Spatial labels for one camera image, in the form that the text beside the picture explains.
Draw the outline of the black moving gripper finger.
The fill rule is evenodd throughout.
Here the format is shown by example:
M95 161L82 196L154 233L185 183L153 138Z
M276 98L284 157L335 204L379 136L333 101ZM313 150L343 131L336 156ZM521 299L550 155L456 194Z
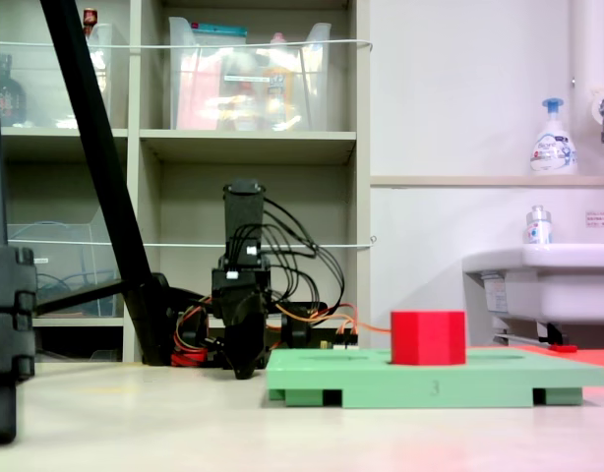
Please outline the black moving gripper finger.
M260 295L256 292L232 291L219 298L218 306L226 327L241 325L260 315Z

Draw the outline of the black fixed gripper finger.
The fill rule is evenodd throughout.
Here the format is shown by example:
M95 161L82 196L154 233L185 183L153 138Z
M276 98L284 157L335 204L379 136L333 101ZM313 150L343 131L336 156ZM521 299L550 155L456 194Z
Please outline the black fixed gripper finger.
M240 324L224 329L224 353L237 380L250 379L261 363L266 348L265 317L250 314Z

